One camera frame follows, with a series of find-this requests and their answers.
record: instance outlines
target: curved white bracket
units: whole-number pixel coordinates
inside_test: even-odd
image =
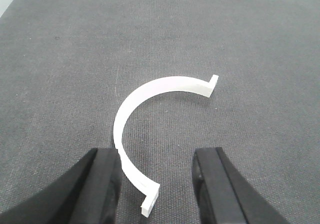
[[[140,192],[146,195],[141,205],[141,214],[145,217],[149,216],[158,198],[160,184],[142,174],[130,161],[124,150],[122,135],[129,116],[145,100],[162,93],[182,91],[209,98],[217,80],[217,75],[213,75],[210,82],[186,76],[163,77],[140,86],[121,104],[113,124],[114,145],[118,149],[124,174]]]

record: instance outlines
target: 3d printed part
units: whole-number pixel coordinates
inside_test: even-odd
[[[145,217],[149,216],[158,198],[160,184],[142,174],[130,161],[124,150],[122,135],[129,116],[145,100],[162,93],[190,92],[209,98],[217,80],[217,75],[213,75],[210,82],[186,76],[163,77],[140,86],[121,104],[113,125],[114,145],[118,149],[124,174],[140,192],[146,195],[141,205],[141,214]]]

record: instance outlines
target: gray carpet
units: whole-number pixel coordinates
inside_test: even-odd
[[[143,103],[124,131],[132,162],[161,184],[148,219],[125,178],[118,224],[199,224],[195,148],[224,148],[293,224],[320,223],[320,0],[14,0],[0,18],[0,213],[111,147],[137,87],[209,81],[210,99]]]

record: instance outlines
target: gray fabric surface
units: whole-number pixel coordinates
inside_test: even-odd
[[[0,18],[0,213],[92,147],[137,87],[209,81],[131,115],[123,143],[161,184],[148,220],[125,178],[119,224],[198,224],[195,148],[221,146],[293,224],[320,223],[320,0],[14,0]]]

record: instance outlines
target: black plastic jaw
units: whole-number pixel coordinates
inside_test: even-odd
[[[192,181],[202,224],[289,224],[241,176],[221,147],[195,151]]]
[[[0,215],[0,224],[114,224],[121,182],[118,151],[93,148],[46,189]]]

